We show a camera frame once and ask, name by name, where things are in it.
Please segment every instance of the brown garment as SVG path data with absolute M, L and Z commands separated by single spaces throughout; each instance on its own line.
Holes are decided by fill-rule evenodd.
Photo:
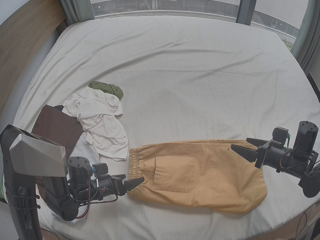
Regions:
M 45 105 L 31 133 L 45 137 L 66 148 L 66 158 L 69 158 L 80 135 L 83 133 L 80 122 L 62 113 L 58 109 Z M 42 177 L 36 177 L 39 194 L 46 201 L 46 189 Z
M 246 161 L 231 143 L 244 140 L 195 140 L 130 149 L 129 179 L 145 181 L 129 195 L 169 205 L 205 206 L 228 213 L 248 213 L 266 197 L 262 169 Z

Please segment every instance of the mattress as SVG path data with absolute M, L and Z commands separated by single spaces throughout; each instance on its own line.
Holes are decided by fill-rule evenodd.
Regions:
M 63 104 L 97 80 L 120 86 L 129 148 L 196 139 L 269 140 L 277 126 L 320 125 L 320 104 L 285 44 L 267 30 L 182 16 L 117 17 L 66 28 L 26 91 L 14 125 L 31 131 L 41 108 Z M 314 150 L 320 150 L 320 138 Z M 129 156 L 100 157 L 110 174 Z M 63 221 L 43 200 L 41 225 L 70 239 L 247 239 L 294 218 L 306 198 L 299 179 L 263 168 L 265 200 L 248 214 L 142 202 L 122 196 L 91 205 L 85 220 Z

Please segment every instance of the crumpled white shirt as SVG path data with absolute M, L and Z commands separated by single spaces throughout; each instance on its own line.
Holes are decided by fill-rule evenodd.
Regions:
M 76 117 L 87 132 L 86 141 L 101 155 L 116 161 L 125 160 L 128 138 L 122 124 L 115 117 L 122 115 L 117 96 L 86 87 L 63 103 L 62 112 Z

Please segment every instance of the dark gray window post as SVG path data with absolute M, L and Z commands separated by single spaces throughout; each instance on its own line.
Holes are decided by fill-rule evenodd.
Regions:
M 250 26 L 256 1 L 257 0 L 240 0 L 236 23 Z

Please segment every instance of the robotic arm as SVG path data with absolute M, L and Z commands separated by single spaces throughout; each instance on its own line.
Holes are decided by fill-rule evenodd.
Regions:
M 122 182 L 125 174 L 111 176 L 107 164 L 91 167 L 84 157 L 70 157 L 67 161 L 63 146 L 11 125 L 1 133 L 0 145 L 6 196 L 19 240 L 42 240 L 35 176 L 43 176 L 46 203 L 65 221 L 84 216 L 77 217 L 79 206 L 89 208 L 91 201 L 109 195 L 116 196 L 111 202 L 116 201 L 144 182 L 143 177 Z
M 314 123 L 301 121 L 293 148 L 288 147 L 288 130 L 277 127 L 269 141 L 247 138 L 247 142 L 258 147 L 257 150 L 234 144 L 231 145 L 231 149 L 249 162 L 256 162 L 257 168 L 271 166 L 278 173 L 285 172 L 300 178 L 298 185 L 302 187 L 303 194 L 313 198 L 320 191 L 320 163 L 316 165 L 318 153 L 313 150 L 317 133 L 318 127 Z

